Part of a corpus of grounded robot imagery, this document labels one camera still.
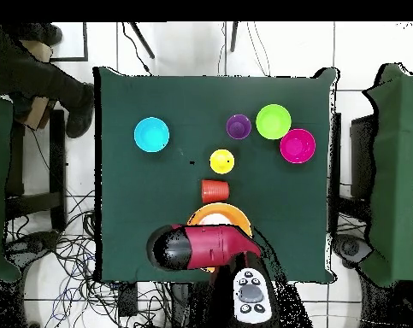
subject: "magenta bowl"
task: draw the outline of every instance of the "magenta bowl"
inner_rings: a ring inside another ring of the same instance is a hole
[[[291,163],[304,163],[316,151],[316,141],[312,134],[302,128],[295,128],[280,141],[280,152]]]

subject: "remote controller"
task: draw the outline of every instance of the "remote controller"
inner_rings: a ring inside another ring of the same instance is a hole
[[[267,284],[256,269],[244,268],[235,276],[233,308],[235,318],[240,322],[256,324],[271,318]]]

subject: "white tiled floor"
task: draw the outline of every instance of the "white tiled floor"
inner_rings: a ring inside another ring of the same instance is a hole
[[[220,49],[224,44],[221,33],[222,22],[168,22],[139,23],[139,28],[156,55],[151,60],[136,38],[132,28],[126,32],[135,40],[139,56],[155,75],[217,75]],[[62,23],[68,39],[77,25]],[[258,40],[253,22],[249,23],[251,37],[263,68],[267,62]],[[229,75],[263,76],[252,48],[247,23],[239,24],[236,50],[230,52],[232,22],[227,23],[227,73]],[[413,72],[413,24],[388,22],[257,22],[257,31],[268,52],[271,75],[310,77],[322,67],[335,66],[340,70],[336,110],[342,113],[341,137],[341,182],[351,183],[351,152],[349,126],[357,117],[371,114],[373,109],[360,92],[369,88],[381,64],[403,62]],[[55,50],[56,57],[71,56],[71,52],[82,44],[81,34],[76,44],[62,44]],[[93,82],[91,68],[106,66],[127,75],[146,74],[135,54],[133,44],[124,37],[121,23],[87,24],[88,62],[59,62],[57,66],[76,79]],[[220,74],[224,74],[224,52],[221,56]],[[49,125],[35,132],[44,158],[48,162]],[[67,138],[67,183],[68,191],[80,201],[94,190],[94,125],[82,138]],[[48,190],[48,170],[38,152],[34,136],[25,136],[24,182],[26,193]],[[350,195],[350,187],[341,185],[340,193]],[[93,209],[93,193],[80,207],[83,211]],[[68,211],[74,207],[74,199],[68,197]],[[79,212],[76,208],[69,216]],[[16,220],[15,225],[23,222]],[[48,213],[31,216],[24,231],[50,229]],[[72,224],[67,233],[79,235],[83,232],[80,222]],[[338,280],[330,285],[298,283],[298,292],[304,301],[315,328],[357,328],[361,310],[361,288],[357,273],[345,269],[336,255],[331,256],[331,268]],[[52,315],[54,300],[59,296],[60,286],[66,273],[53,255],[35,262],[26,283],[26,309],[30,321],[44,325]],[[150,284],[141,284],[139,289],[147,291]],[[80,316],[83,301],[72,302],[70,321]],[[49,322],[52,328],[58,321]],[[58,328],[69,328],[63,321]],[[117,328],[107,317],[102,317],[87,308],[83,319],[78,318],[75,328]]]

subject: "cardboard box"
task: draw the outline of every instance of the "cardboard box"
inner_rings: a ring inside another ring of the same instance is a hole
[[[42,62],[49,62],[52,56],[52,49],[43,43],[34,40],[21,40],[22,45],[24,45],[30,53],[38,60]],[[44,112],[46,106],[48,105],[48,98],[35,97],[32,102],[32,110],[30,114],[24,120],[19,120],[20,123],[29,126],[33,130],[37,130],[38,127],[44,128],[48,122],[46,113],[44,117]]]

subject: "bowl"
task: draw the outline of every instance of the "bowl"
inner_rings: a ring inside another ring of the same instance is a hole
[[[227,120],[226,131],[231,138],[246,138],[251,132],[251,121],[243,114],[235,114]]]
[[[279,104],[269,104],[257,114],[257,130],[266,139],[279,139],[292,125],[292,117]]]
[[[169,140],[169,130],[163,120],[148,117],[141,120],[134,128],[134,142],[145,152],[158,152]]]
[[[290,130],[280,141],[280,152],[291,163],[307,162],[315,151],[313,135],[302,128]]]
[[[233,169],[235,159],[230,151],[227,149],[217,149],[210,156],[210,168],[216,173],[224,174]]]
[[[204,205],[191,215],[187,224],[189,226],[231,224],[239,226],[249,237],[252,236],[251,223],[247,216],[234,205],[224,202]]]

